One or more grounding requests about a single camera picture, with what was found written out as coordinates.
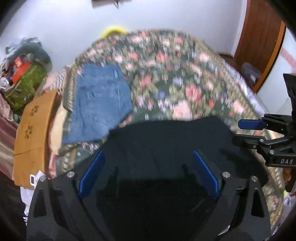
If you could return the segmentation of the person right hand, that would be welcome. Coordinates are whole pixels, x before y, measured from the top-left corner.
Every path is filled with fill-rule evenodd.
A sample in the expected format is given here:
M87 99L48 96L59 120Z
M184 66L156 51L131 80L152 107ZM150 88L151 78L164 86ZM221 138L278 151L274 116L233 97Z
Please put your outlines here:
M283 168L283 180L288 183L292 179L292 168Z

